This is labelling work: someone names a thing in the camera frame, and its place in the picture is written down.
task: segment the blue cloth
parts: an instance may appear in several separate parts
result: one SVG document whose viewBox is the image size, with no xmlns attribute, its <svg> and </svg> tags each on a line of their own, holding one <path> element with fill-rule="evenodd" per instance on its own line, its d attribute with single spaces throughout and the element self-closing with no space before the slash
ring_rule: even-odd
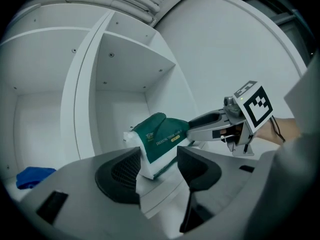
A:
<svg viewBox="0 0 320 240">
<path fill-rule="evenodd" d="M 20 190 L 32 189 L 55 171 L 53 168 L 27 167 L 16 175 L 16 187 Z"/>
</svg>

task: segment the black cable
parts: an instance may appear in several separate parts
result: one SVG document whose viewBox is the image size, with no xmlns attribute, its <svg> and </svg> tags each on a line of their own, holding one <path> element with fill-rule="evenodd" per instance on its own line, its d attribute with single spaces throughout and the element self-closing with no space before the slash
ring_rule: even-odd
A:
<svg viewBox="0 0 320 240">
<path fill-rule="evenodd" d="M 281 135 L 281 133 L 280 133 L 280 128 L 279 128 L 279 125 L 278 125 L 275 117 L 274 117 L 273 115 L 272 115 L 271 117 L 272 117 L 272 118 L 270 118 L 270 122 L 271 122 L 271 124 L 272 124 L 272 128 L 273 128 L 275 134 L 278 135 L 279 138 L 280 138 L 283 142 L 285 142 L 286 140 L 285 140 L 285 138 L 284 138 L 284 137 Z"/>
</svg>

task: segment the blue towel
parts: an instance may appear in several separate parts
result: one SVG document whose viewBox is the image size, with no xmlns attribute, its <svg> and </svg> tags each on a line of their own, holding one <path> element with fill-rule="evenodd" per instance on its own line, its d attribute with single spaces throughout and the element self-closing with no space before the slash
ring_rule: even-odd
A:
<svg viewBox="0 0 320 240">
<path fill-rule="evenodd" d="M 20 190 L 32 189 L 55 171 L 53 168 L 27 167 L 16 175 L 16 187 Z"/>
</svg>

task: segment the white wall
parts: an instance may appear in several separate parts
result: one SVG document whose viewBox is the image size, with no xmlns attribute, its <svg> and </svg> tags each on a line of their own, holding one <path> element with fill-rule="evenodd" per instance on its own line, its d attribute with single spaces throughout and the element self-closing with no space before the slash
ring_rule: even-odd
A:
<svg viewBox="0 0 320 240">
<path fill-rule="evenodd" d="M 245 10 L 227 0 L 184 0 L 156 30 L 178 61 L 200 114 L 222 108 L 225 96 L 255 80 L 269 95 L 275 117 L 293 116 L 284 95 L 299 80 L 296 65 L 273 33 Z M 231 154 L 221 141 L 208 146 L 210 151 Z M 260 139 L 252 143 L 256 157 L 277 147 Z"/>
<path fill-rule="evenodd" d="M 0 81 L 0 177 L 18 173 L 14 146 L 14 117 L 18 96 L 13 87 Z"/>
<path fill-rule="evenodd" d="M 150 116 L 144 93 L 101 90 L 95 102 L 103 153 L 126 148 L 124 132 Z"/>
<path fill-rule="evenodd" d="M 29 166 L 59 169 L 70 162 L 62 147 L 61 99 L 60 91 L 18 97 L 14 145 L 19 171 Z"/>
</svg>

